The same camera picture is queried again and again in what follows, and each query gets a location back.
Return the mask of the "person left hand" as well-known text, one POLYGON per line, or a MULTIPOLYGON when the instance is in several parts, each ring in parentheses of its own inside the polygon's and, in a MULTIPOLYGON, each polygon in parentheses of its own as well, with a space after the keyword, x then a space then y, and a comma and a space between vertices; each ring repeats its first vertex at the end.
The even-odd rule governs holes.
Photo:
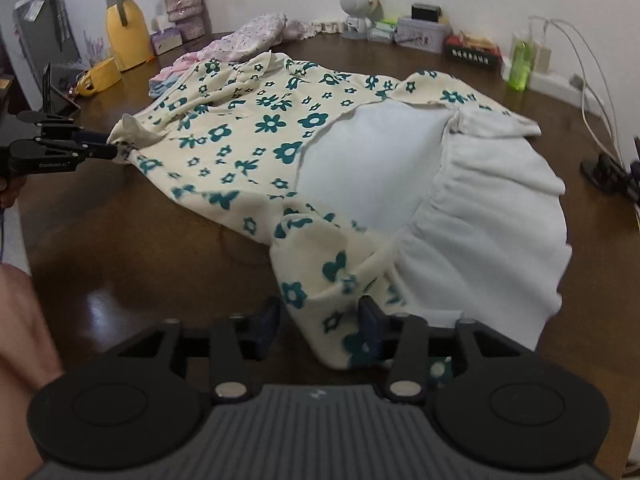
POLYGON ((24 177, 13 177, 9 179, 0 179, 0 208, 11 208, 17 197, 20 196, 22 189, 26 184, 24 177))

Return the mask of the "person right hand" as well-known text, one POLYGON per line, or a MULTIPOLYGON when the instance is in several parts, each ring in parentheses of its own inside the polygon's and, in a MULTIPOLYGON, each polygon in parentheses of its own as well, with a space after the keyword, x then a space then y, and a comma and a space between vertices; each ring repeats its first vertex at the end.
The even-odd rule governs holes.
POLYGON ((34 394, 63 374, 32 279, 1 266, 1 477, 24 479, 41 464, 27 427, 34 394))

